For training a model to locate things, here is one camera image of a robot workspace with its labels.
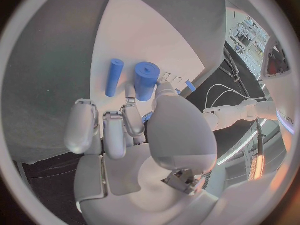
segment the blue foam block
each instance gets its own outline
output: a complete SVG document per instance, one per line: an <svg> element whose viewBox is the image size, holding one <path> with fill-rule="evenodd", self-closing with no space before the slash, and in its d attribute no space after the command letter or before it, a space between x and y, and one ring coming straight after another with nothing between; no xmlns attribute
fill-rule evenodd
<svg viewBox="0 0 300 225"><path fill-rule="evenodd" d="M190 82L190 80L187 80L187 81L185 82L185 84L188 86L188 88L189 88L192 92L195 92L195 91L196 91L195 86Z"/></svg>
<svg viewBox="0 0 300 225"><path fill-rule="evenodd" d="M110 68L105 89L106 96L113 97L115 95L123 67L124 62L120 59L114 58L110 61Z"/></svg>
<svg viewBox="0 0 300 225"><path fill-rule="evenodd" d="M154 92L160 76L160 68L151 62L140 62L134 68L134 88L136 98L148 101Z"/></svg>

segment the small blue object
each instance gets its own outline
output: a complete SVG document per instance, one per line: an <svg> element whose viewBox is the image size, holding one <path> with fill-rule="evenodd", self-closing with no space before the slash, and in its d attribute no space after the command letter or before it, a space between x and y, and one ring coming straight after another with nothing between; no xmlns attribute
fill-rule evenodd
<svg viewBox="0 0 300 225"><path fill-rule="evenodd" d="M134 72L136 98L141 102L146 102L152 97L160 76L160 68L151 62L145 61L138 63Z"/></svg>
<svg viewBox="0 0 300 225"><path fill-rule="evenodd" d="M176 88L175 90L176 90L178 95L181 94L181 91L178 88Z"/></svg>
<svg viewBox="0 0 300 225"><path fill-rule="evenodd" d="M150 118L152 117L152 115L153 115L153 111L147 113L145 116L142 117L142 122L145 123L145 122L149 121Z"/></svg>
<svg viewBox="0 0 300 225"><path fill-rule="evenodd" d="M185 84L188 86L188 88L189 88L192 92L195 92L195 91L196 91L195 86L190 82L190 80L187 80L187 81L185 82Z"/></svg>
<svg viewBox="0 0 300 225"><path fill-rule="evenodd" d="M113 97L115 95L123 67L124 62L120 59L114 58L110 61L109 74L105 90L106 96Z"/></svg>

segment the white panel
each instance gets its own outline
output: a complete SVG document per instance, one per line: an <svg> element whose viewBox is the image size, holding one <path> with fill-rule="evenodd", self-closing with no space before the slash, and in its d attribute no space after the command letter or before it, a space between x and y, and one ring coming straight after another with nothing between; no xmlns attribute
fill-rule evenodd
<svg viewBox="0 0 300 225"><path fill-rule="evenodd" d="M110 60L125 62L115 97L105 96ZM171 74L193 81L204 66L179 32L158 12L141 0L110 0L97 33L91 64L90 99L103 112L119 110L125 102L125 84L134 81L134 68L139 62L151 62L160 75ZM181 91L184 82L177 86ZM152 111L152 100L138 102L141 116Z"/></svg>

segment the white robotic arm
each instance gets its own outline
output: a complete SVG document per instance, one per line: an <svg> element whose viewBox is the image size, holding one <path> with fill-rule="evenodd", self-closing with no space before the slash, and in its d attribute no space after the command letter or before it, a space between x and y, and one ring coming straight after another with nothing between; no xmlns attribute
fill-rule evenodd
<svg viewBox="0 0 300 225"><path fill-rule="evenodd" d="M207 108L203 111L203 116L213 131L231 127L239 120L278 119L273 101L257 102L254 99L245 100L237 106L225 105Z"/></svg>

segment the blue foam cylinder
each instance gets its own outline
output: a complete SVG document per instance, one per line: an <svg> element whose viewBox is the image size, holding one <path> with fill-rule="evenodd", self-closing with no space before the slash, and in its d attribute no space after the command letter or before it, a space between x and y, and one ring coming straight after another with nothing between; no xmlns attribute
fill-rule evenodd
<svg viewBox="0 0 300 225"><path fill-rule="evenodd" d="M187 81L185 82L185 84L188 86L188 88L189 88L192 92L195 92L195 91L196 91L195 86L190 82L190 80L187 80Z"/></svg>
<svg viewBox="0 0 300 225"><path fill-rule="evenodd" d="M120 59L114 58L110 61L110 68L105 89L106 96L113 97L115 95L123 67L124 62Z"/></svg>
<svg viewBox="0 0 300 225"><path fill-rule="evenodd" d="M135 66L134 72L136 98L146 102L153 95L160 76L160 68L151 62L140 62Z"/></svg>

